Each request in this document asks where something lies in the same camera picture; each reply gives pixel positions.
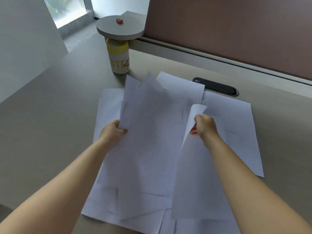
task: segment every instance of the gray round tabletop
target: gray round tabletop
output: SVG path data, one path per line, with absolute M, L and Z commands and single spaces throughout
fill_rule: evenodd
M 123 19 L 123 24 L 118 24 L 116 19 Z M 131 40 L 139 38 L 144 33 L 145 23 L 134 16 L 111 15 L 99 19 L 96 29 L 99 34 L 115 40 Z

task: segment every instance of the yellow jar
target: yellow jar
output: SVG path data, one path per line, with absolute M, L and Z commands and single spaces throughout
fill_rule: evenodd
M 130 70 L 128 41 L 107 39 L 106 46 L 112 71 L 117 74 L 126 74 Z

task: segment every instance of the table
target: table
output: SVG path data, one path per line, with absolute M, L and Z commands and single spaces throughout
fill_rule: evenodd
M 237 88 L 251 103 L 266 178 L 312 225 L 312 99 L 287 90 L 130 50 L 129 74 L 160 71 Z M 93 139 L 101 88 L 124 87 L 111 71 L 104 37 L 95 34 L 0 104 L 0 203 L 16 208 Z M 135 233 L 80 217 L 73 233 Z

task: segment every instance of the brown panel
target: brown panel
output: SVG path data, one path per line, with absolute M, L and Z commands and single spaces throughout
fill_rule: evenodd
M 312 0 L 150 0 L 144 35 L 312 79 Z

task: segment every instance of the window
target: window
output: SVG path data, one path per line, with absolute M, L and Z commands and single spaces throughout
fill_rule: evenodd
M 57 28 L 60 28 L 87 13 L 84 0 L 44 1 Z

